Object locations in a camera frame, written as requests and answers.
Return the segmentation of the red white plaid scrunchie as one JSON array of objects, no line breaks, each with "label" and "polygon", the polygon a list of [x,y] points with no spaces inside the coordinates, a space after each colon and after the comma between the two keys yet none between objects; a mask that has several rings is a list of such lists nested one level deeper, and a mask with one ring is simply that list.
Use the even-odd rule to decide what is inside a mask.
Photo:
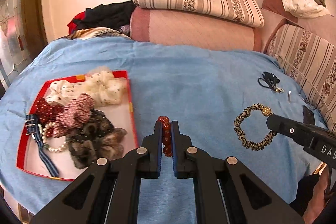
[{"label": "red white plaid scrunchie", "polygon": [[82,128],[90,120],[94,106],[93,98],[86,93],[72,99],[64,107],[64,112],[57,115],[53,136],[59,138],[68,135],[73,129]]}]

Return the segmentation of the patterned beige fabric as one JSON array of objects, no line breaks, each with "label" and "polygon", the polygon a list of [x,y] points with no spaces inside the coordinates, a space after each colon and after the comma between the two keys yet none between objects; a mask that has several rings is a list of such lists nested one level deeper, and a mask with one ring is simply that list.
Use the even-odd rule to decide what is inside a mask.
[{"label": "patterned beige fabric", "polygon": [[90,38],[103,38],[103,37],[122,37],[129,39],[129,36],[123,34],[120,31],[113,30],[107,27],[96,27],[85,30],[76,30],[71,35],[68,35],[67,38],[70,40],[82,39],[87,40]]}]

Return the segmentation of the blue bed blanket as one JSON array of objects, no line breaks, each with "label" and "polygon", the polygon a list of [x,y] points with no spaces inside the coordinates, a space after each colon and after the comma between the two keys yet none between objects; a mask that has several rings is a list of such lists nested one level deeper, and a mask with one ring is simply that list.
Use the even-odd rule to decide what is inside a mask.
[{"label": "blue bed blanket", "polygon": [[[178,122],[181,133],[195,146],[220,159],[238,158],[288,203],[295,200],[299,181],[319,165],[318,159],[288,137],[277,135],[256,152],[244,148],[234,131],[234,119],[256,103],[269,106],[277,115],[303,120],[304,93],[272,57],[124,38],[60,39],[42,50],[1,99],[1,185],[32,213],[41,210],[67,183],[17,169],[25,115],[46,81],[98,67],[128,72],[139,139],[152,133],[159,116],[167,116]],[[277,92],[259,85],[263,72],[280,79]]]}]

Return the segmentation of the pile of dark clothes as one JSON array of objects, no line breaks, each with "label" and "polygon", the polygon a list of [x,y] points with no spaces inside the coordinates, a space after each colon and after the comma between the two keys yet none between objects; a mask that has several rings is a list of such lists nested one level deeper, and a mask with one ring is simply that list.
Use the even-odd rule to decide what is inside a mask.
[{"label": "pile of dark clothes", "polygon": [[119,30],[122,26],[129,25],[131,15],[136,6],[133,1],[121,3],[100,4],[95,8],[87,8],[77,14],[68,24],[68,33],[77,30],[86,30],[96,27],[107,27]]}]

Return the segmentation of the red cardboard box lid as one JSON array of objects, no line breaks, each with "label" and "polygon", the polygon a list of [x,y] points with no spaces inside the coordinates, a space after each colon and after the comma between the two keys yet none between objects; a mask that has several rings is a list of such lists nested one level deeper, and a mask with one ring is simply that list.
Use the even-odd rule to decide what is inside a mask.
[{"label": "red cardboard box lid", "polygon": [[126,71],[49,80],[26,117],[18,169],[72,181],[100,157],[119,159],[138,145]]}]

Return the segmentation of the pink bolster cushion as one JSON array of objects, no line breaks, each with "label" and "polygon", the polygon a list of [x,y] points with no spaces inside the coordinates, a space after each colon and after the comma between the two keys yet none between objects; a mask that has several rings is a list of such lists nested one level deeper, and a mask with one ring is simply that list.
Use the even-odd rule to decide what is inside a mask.
[{"label": "pink bolster cushion", "polygon": [[261,33],[230,20],[174,10],[136,8],[130,37],[166,46],[194,46],[214,51],[261,51]]}]

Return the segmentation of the white cherry print scrunchie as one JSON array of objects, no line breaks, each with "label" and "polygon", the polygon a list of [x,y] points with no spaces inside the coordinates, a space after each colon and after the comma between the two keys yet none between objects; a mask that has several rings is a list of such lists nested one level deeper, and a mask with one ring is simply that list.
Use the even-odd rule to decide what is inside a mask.
[{"label": "white cherry print scrunchie", "polygon": [[51,105],[66,106],[83,92],[82,84],[72,84],[66,80],[54,81],[50,84],[45,99]]}]

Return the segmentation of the grey brown velvet scrunchie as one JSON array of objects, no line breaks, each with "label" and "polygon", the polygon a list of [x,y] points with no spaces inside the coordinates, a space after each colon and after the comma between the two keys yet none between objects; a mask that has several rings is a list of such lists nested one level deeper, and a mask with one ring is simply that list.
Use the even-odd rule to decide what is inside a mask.
[{"label": "grey brown velvet scrunchie", "polygon": [[97,159],[120,159],[124,152],[122,141],[127,135],[123,128],[114,127],[100,110],[92,110],[89,121],[66,135],[73,164],[77,169],[90,166]]}]

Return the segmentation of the glass panel door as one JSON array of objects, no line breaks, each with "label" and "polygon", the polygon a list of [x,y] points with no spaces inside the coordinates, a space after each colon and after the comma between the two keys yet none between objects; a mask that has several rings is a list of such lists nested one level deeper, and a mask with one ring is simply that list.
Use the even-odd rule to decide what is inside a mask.
[{"label": "glass panel door", "polygon": [[41,0],[1,0],[1,84],[5,89],[46,43]]}]

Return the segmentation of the white crumpled garment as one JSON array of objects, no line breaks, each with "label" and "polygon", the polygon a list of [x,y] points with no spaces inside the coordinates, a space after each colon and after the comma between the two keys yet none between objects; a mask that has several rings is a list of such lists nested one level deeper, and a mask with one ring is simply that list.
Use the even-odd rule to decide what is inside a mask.
[{"label": "white crumpled garment", "polygon": [[330,15],[327,8],[317,4],[314,0],[282,0],[282,5],[286,12],[289,12],[296,18],[314,19]]}]

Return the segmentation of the black hair claw clip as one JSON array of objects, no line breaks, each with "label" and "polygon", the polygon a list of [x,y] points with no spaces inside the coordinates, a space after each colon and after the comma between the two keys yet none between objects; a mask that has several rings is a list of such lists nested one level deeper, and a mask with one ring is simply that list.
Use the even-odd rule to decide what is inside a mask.
[{"label": "black hair claw clip", "polygon": [[264,81],[271,87],[276,87],[280,83],[280,79],[270,72],[263,72],[262,77]]}]

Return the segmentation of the blue striped watch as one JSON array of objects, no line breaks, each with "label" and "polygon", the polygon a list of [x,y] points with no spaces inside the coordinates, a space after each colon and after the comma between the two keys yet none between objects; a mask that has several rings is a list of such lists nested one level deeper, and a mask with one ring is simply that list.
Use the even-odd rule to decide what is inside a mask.
[{"label": "blue striped watch", "polygon": [[25,121],[25,128],[27,130],[26,135],[31,136],[35,144],[38,147],[38,153],[41,161],[47,168],[49,174],[51,177],[59,177],[59,171],[56,168],[55,164],[52,162],[52,160],[47,156],[47,154],[44,151],[44,143],[43,143],[43,128],[42,125],[39,123],[39,118],[36,114],[27,114],[26,115],[26,121]]}]

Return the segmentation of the silver hair clip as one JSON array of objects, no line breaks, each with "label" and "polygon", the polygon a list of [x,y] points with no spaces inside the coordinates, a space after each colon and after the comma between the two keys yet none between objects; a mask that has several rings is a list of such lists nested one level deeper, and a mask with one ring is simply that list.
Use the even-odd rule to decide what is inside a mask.
[{"label": "silver hair clip", "polygon": [[288,104],[291,103],[291,91],[288,91]]}]

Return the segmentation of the striped floral side cushion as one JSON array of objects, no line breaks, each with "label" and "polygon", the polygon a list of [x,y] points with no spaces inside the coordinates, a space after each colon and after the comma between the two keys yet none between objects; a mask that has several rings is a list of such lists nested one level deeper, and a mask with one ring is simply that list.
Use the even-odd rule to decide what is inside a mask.
[{"label": "striped floral side cushion", "polygon": [[308,30],[286,24],[274,34],[266,53],[298,83],[329,130],[335,131],[335,46]]}]

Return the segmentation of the black smartphone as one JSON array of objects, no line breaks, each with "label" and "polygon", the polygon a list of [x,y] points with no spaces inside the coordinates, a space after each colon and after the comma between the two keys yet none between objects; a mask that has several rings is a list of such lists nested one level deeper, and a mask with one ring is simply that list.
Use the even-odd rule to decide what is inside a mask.
[{"label": "black smartphone", "polygon": [[304,124],[315,125],[314,112],[312,112],[308,107],[303,106],[303,122]]}]

